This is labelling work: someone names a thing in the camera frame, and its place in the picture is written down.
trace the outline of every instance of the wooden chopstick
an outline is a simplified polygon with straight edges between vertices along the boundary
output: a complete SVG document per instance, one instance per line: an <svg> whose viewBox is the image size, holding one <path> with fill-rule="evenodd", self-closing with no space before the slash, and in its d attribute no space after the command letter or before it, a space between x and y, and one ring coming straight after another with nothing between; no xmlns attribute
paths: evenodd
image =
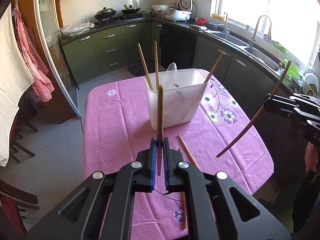
<svg viewBox="0 0 320 240"><path fill-rule="evenodd" d="M221 54L220 54L220 56L218 57L218 59L217 59L216 63L213 65L213 67L212 67L212 69L211 69L211 71L210 71L209 75L208 75L208 76L207 76L207 78L205 79L204 83L207 83L207 82L209 81L209 79L211 78L211 76L212 76L213 72L216 70L216 68L217 68L217 66L218 66L218 64L219 64L219 62L220 62L220 60L221 60L222 56L223 56L223 54L221 53Z"/></svg>
<svg viewBox="0 0 320 240"><path fill-rule="evenodd" d="M277 92L278 88L280 87L289 67L290 67L291 61L289 60L287 63L287 66L285 67L278 83L275 85L275 87L273 88L269 98L272 98L275 93ZM239 135L231 142L229 143L228 146L226 146L218 155L217 158L221 157L227 150L229 150L238 140L240 140L240 138L251 128L251 126L256 122L256 120L260 117L260 115L263 113L264 111L264 107L262 105L262 107L259 109L259 111L255 114L255 116L252 118L252 120L247 124L247 126L241 131L241 133L239 133Z"/></svg>
<svg viewBox="0 0 320 240"><path fill-rule="evenodd" d="M155 49L156 89L158 90L158 87L159 87L159 68L158 68L157 41L155 41L154 49Z"/></svg>
<svg viewBox="0 0 320 240"><path fill-rule="evenodd" d="M187 154L188 154L188 156L189 156L192 164L193 164L194 166L196 166L198 169L200 169L199 166L198 166L198 164L196 163L196 160L193 158L191 152L189 151L186 143L185 143L184 140L182 139L181 135L178 134L178 138L180 139L180 142L181 142L182 146L184 147L185 151L187 152Z"/></svg>
<svg viewBox="0 0 320 240"><path fill-rule="evenodd" d="M182 212L183 212L183 221L182 221L182 230L187 228L187 206L186 206L186 193L182 192Z"/></svg>
<svg viewBox="0 0 320 240"><path fill-rule="evenodd" d="M159 86L158 90L158 118L157 118L157 171L158 176L161 175L163 146L163 86Z"/></svg>
<svg viewBox="0 0 320 240"><path fill-rule="evenodd" d="M152 87L152 84L151 84L151 80L150 80L150 76L149 76L148 69L147 69L147 64L146 64L146 62L144 60L144 56L143 56L143 53L142 53L142 50L141 50L140 43L138 43L138 50L139 50L139 53L140 53L140 57L141 57L141 61L142 61L143 69L144 69L144 73L146 74L147 83L149 85L149 88L151 90L153 90L153 87Z"/></svg>

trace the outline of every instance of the faucet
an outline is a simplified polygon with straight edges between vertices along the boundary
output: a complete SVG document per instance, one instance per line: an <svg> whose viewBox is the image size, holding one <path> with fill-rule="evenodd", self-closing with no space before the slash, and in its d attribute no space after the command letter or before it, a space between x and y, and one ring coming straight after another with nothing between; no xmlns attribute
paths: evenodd
<svg viewBox="0 0 320 240"><path fill-rule="evenodd" d="M251 39L248 40L249 45L250 45L250 48L253 48L254 42L257 40L257 39L256 39L256 35L257 35L257 31L258 31L259 22L260 22L260 20L261 20L262 17L267 17L267 18L269 19L269 21L270 21L270 28L269 28L269 32L268 32L267 38L268 38L269 40L271 40L271 27L272 27L271 19L270 19L270 17L269 17L268 15L265 15L265 14L264 14L264 15L261 15L261 16L259 17L258 22L257 22L257 25L256 25L256 28L254 29L253 36L252 36Z"/></svg>
<svg viewBox="0 0 320 240"><path fill-rule="evenodd" d="M224 23L223 33L226 33L226 30L227 30L228 13L227 13L227 12L225 12L225 13L223 14L223 16L224 16L225 14L227 14L227 17L226 17L226 21L225 21L225 23Z"/></svg>

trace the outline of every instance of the silver screw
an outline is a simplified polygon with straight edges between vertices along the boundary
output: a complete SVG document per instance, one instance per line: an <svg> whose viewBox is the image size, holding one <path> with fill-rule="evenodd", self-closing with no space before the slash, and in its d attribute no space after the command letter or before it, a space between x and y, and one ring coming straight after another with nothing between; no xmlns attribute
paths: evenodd
<svg viewBox="0 0 320 240"><path fill-rule="evenodd" d="M217 177L218 177L218 179L226 179L228 177L228 175L223 171L219 171L217 173Z"/></svg>
<svg viewBox="0 0 320 240"><path fill-rule="evenodd" d="M101 179L103 177L103 174L101 171L96 171L94 174L92 174L92 177L94 179Z"/></svg>
<svg viewBox="0 0 320 240"><path fill-rule="evenodd" d="M133 162L131 163L131 167L137 169L137 168L140 168L142 166L142 163L141 162Z"/></svg>
<svg viewBox="0 0 320 240"><path fill-rule="evenodd" d="M185 169L185 168L188 168L189 167L189 163L186 163L186 162L179 162L179 167L180 168L183 168L183 169Z"/></svg>

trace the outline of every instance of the rice cooker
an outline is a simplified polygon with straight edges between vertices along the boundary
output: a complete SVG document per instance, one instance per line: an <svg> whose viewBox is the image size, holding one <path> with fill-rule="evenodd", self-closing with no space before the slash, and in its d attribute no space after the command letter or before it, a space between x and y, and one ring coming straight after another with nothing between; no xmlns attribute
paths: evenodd
<svg viewBox="0 0 320 240"><path fill-rule="evenodd" d="M192 10L192 0L180 0L180 8L181 10L169 8L164 17L174 22L189 20Z"/></svg>

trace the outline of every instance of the floral tablecloth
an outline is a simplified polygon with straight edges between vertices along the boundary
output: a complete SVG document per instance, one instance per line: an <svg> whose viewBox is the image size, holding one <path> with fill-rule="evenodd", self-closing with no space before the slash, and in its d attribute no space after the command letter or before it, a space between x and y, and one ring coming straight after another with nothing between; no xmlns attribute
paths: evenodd
<svg viewBox="0 0 320 240"><path fill-rule="evenodd" d="M201 171L224 171L253 194L273 173L271 156L254 127L216 158L248 122L232 95L212 76L193 120L164 129L164 136L169 138L171 149L178 149L180 134ZM152 136L156 137L156 131L148 117L144 77L94 88L86 102L84 177L95 171L118 171L134 161L138 152L150 147ZM191 162L181 149L184 160ZM131 239L177 239L188 234L187 229L181 230L181 194L163 195L165 192L162 172L156 176L153 193L136 193Z"/></svg>

